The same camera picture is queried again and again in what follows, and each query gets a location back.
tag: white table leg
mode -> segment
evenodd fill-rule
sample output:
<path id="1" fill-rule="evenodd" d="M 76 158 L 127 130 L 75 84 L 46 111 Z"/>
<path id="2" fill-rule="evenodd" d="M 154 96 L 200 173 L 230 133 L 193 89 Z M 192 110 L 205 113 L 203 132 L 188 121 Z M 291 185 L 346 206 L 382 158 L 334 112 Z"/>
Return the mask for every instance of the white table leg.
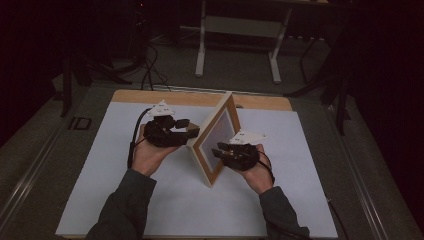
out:
<path id="1" fill-rule="evenodd" d="M 203 76 L 203 66 L 205 65 L 205 18 L 206 18 L 206 1 L 202 1 L 202 19 L 200 21 L 200 46 L 197 54 L 196 77 Z"/>
<path id="2" fill-rule="evenodd" d="M 281 43 L 283 42 L 284 34 L 286 33 L 287 24 L 289 22 L 291 13 L 292 13 L 292 9 L 289 8 L 284 18 L 284 22 L 281 24 L 281 28 L 280 28 L 280 32 L 278 33 L 277 43 L 275 44 L 275 48 L 273 51 L 269 52 L 269 63 L 271 65 L 272 80 L 274 81 L 275 84 L 281 83 L 280 71 L 278 70 L 277 55 L 278 55 L 278 52 L 280 51 Z"/>

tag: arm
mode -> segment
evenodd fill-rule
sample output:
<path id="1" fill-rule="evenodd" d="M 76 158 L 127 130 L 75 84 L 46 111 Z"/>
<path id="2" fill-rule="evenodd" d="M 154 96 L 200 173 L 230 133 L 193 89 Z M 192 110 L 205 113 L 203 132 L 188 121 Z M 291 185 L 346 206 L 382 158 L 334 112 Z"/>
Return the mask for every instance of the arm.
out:
<path id="1" fill-rule="evenodd" d="M 128 169 L 118 189 L 106 200 L 99 221 L 86 239 L 141 239 L 155 185 L 155 180 Z"/>
<path id="2" fill-rule="evenodd" d="M 262 144 L 256 146 L 260 152 L 260 161 L 268 167 L 271 166 Z M 289 200 L 280 187 L 274 187 L 268 170 L 257 163 L 256 166 L 247 171 L 237 171 L 246 180 L 247 184 L 259 195 L 260 204 L 267 222 L 269 239 L 296 239 L 289 234 L 301 234 L 309 236 L 307 227 L 300 227 L 297 223 L 297 215 Z"/>
<path id="3" fill-rule="evenodd" d="M 178 148 L 155 147 L 140 139 L 143 131 L 142 125 L 131 169 L 127 170 L 116 191 L 106 200 L 98 222 L 86 236 L 87 240 L 142 239 L 147 207 L 156 185 L 156 181 L 150 176 L 156 172 L 165 157 Z"/>

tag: white paper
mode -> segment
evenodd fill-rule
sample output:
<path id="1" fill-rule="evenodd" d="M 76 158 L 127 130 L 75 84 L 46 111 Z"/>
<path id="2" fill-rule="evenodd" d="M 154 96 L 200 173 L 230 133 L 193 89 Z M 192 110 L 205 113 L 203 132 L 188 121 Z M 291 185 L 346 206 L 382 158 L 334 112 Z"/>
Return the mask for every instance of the white paper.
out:
<path id="1" fill-rule="evenodd" d="M 125 171 L 138 116 L 148 104 L 109 105 L 91 151 L 66 205 L 56 234 L 84 236 L 97 222 L 107 197 Z M 172 106 L 175 119 L 200 125 L 212 107 Z M 296 112 L 238 109 L 242 129 L 264 133 L 276 186 L 295 209 L 311 237 L 337 238 L 337 232 Z M 151 118 L 144 117 L 143 123 Z M 152 175 L 158 183 L 145 237 L 264 237 L 265 221 L 257 194 L 234 171 L 224 168 L 212 188 L 186 147 L 172 153 Z"/>

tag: gray sleeve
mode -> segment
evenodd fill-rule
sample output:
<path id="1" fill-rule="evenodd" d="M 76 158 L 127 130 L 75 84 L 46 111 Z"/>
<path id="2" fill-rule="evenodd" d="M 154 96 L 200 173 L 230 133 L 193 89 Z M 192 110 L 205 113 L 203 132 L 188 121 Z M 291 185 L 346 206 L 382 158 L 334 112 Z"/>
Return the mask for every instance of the gray sleeve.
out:
<path id="1" fill-rule="evenodd" d="M 297 214 L 280 187 L 273 187 L 262 193 L 259 200 L 269 239 L 297 239 L 290 233 L 309 237 L 309 229 L 299 226 Z"/>
<path id="2" fill-rule="evenodd" d="M 128 169 L 85 239 L 142 239 L 156 181 Z"/>

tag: table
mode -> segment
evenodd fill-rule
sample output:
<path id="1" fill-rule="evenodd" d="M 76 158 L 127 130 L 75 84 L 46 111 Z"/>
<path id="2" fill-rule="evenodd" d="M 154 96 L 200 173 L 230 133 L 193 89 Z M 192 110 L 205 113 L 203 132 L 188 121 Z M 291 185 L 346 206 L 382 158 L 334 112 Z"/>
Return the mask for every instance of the table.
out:
<path id="1" fill-rule="evenodd" d="M 205 62 L 205 37 L 206 32 L 217 32 L 217 33 L 227 33 L 227 34 L 238 34 L 238 35 L 247 35 L 247 36 L 258 36 L 258 37 L 267 37 L 275 38 L 276 43 L 274 49 L 268 53 L 271 73 L 274 83 L 281 83 L 280 72 L 277 63 L 277 55 L 280 51 L 281 44 L 285 37 L 287 26 L 292 15 L 293 8 L 299 6 L 324 6 L 324 7 L 346 7 L 346 4 L 336 4 L 330 3 L 327 0 L 271 0 L 271 1 L 258 1 L 257 5 L 268 4 L 272 6 L 286 6 L 284 12 L 281 13 L 281 21 L 261 21 L 261 20 L 252 20 L 252 19 L 242 19 L 242 18 L 233 18 L 233 17 L 222 17 L 210 15 L 206 11 L 207 0 L 202 0 L 201 8 L 201 21 L 200 21 L 200 44 L 199 52 L 197 55 L 196 70 L 195 75 L 197 77 L 203 76 L 203 68 Z M 252 4 L 251 1 L 245 1 L 244 3 Z"/>
<path id="2" fill-rule="evenodd" d="M 107 196 L 116 189 L 126 170 L 128 143 L 140 110 L 165 99 L 176 110 L 176 118 L 180 118 L 179 114 L 189 115 L 188 118 L 196 123 L 207 117 L 211 106 L 221 96 L 117 91 L 56 234 L 65 238 L 82 238 L 97 221 Z M 337 232 L 319 177 L 290 102 L 282 97 L 246 95 L 235 95 L 234 99 L 236 104 L 243 106 L 243 109 L 238 109 L 242 127 L 256 126 L 255 130 L 260 132 L 270 131 L 269 139 L 274 141 L 267 139 L 263 144 L 273 162 L 276 185 L 283 188 L 298 213 L 300 225 L 308 226 L 313 237 L 336 238 Z M 258 197 L 237 173 L 225 168 L 215 185 L 209 188 L 198 170 L 187 149 L 180 148 L 168 156 L 152 175 L 158 184 L 149 205 L 145 237 L 266 236 Z"/>

